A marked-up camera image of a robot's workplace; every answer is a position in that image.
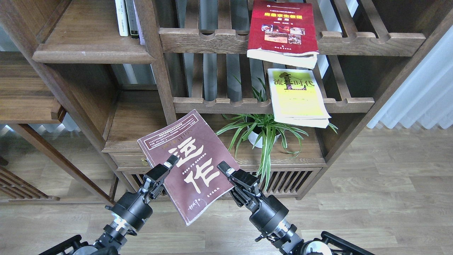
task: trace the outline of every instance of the large chinese characters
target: large chinese characters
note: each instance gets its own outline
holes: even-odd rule
[[[287,72],[282,72],[279,75],[279,77],[283,78],[284,82],[281,79],[275,78],[274,84],[275,85],[286,85],[286,89],[307,90],[307,86],[314,87],[313,81],[311,81],[309,79],[293,77],[291,74],[289,74]],[[293,88],[292,85],[299,85],[299,86],[303,86],[303,87],[302,88]]]
[[[205,159],[206,153],[203,152],[204,145],[201,145],[200,148],[197,148],[195,145],[195,138],[189,137],[185,139],[181,144],[179,144],[176,148],[172,148],[168,150],[169,153],[174,154],[180,157],[180,160],[176,164],[176,167],[181,167],[183,164],[187,162],[191,162],[190,166],[188,166],[183,172],[182,175],[185,175],[184,181],[186,183],[193,184],[193,187],[197,191],[198,194],[201,194],[201,190],[199,188],[199,184],[205,185],[209,187],[209,183],[220,175],[219,171],[214,171],[214,166],[212,165],[212,157],[209,159]]]

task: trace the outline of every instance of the potted plant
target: potted plant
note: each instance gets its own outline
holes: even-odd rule
[[[253,88],[253,95],[259,101],[264,102],[267,100],[264,93],[264,82],[260,78],[258,79],[261,82],[263,88],[260,91]],[[293,154],[294,156],[292,156],[291,158],[294,158],[297,157],[302,151],[302,140],[304,139],[303,135],[308,136],[308,134],[304,130],[293,125],[276,122],[274,120],[273,114],[242,113],[234,115],[235,116],[232,118],[228,118],[227,116],[223,115],[226,119],[229,119],[232,122],[219,129],[216,134],[220,135],[228,130],[236,130],[231,139],[228,150],[231,150],[236,145],[235,156],[237,156],[237,151],[241,142],[249,139],[249,136],[252,136],[253,132],[256,133],[255,141],[253,142],[253,139],[249,139],[249,141],[251,141],[251,143],[253,144],[252,149],[255,148],[259,143],[262,143],[260,167],[258,168],[256,175],[261,176],[261,182],[265,180],[264,189],[267,189],[271,176],[270,153],[278,137],[281,136],[281,145],[286,153]],[[335,133],[337,133],[338,128],[336,126],[331,123],[329,124],[329,126],[335,131]],[[299,143],[298,151],[287,151],[287,135],[294,135],[297,138]]]

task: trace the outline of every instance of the drawer knob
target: drawer knob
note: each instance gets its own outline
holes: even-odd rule
[[[149,165],[149,163],[148,163],[148,161],[146,160],[146,158],[143,157],[143,158],[141,158],[141,160],[142,160],[142,164],[143,164],[144,166]]]

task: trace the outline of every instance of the black robotic arm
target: black robotic arm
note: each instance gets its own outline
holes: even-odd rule
[[[125,236],[137,235],[153,214],[148,203],[162,192],[164,179],[178,159],[172,155],[164,164],[157,165],[144,175],[144,183],[138,192],[126,192],[115,206],[106,206],[115,219],[104,227],[104,233],[93,245],[81,243],[82,237],[76,235],[40,255],[118,255],[127,242]],[[373,255],[325,231],[321,233],[322,239],[304,242],[296,233],[297,227],[286,220],[289,210],[275,196],[266,197],[263,194],[258,188],[257,177],[242,169],[236,171],[225,162],[217,168],[233,184],[230,193],[236,204],[252,212],[249,220],[261,232],[255,241],[265,238],[284,255]],[[338,249],[331,250],[328,244]]]

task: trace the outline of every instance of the book cover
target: book cover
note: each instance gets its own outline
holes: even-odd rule
[[[141,29],[139,15],[137,14],[137,7],[135,6],[135,2],[134,2],[134,12],[135,12],[135,20],[137,21],[137,30],[139,32],[140,45],[145,45],[145,38],[143,37],[143,30]]]
[[[186,225],[233,188],[217,165],[222,161],[235,169],[239,165],[196,110],[137,142],[153,166],[171,154],[180,158],[164,186]]]
[[[130,37],[132,39],[139,38],[139,29],[137,27],[137,20],[135,19],[134,0],[126,0],[127,20],[129,23]]]
[[[115,6],[120,36],[128,36],[129,28],[127,27],[126,3],[124,2],[124,0],[115,0]]]
[[[325,128],[330,115],[310,70],[268,69],[275,121]]]
[[[248,57],[295,66],[305,61],[314,67],[318,53],[311,4],[254,1]]]

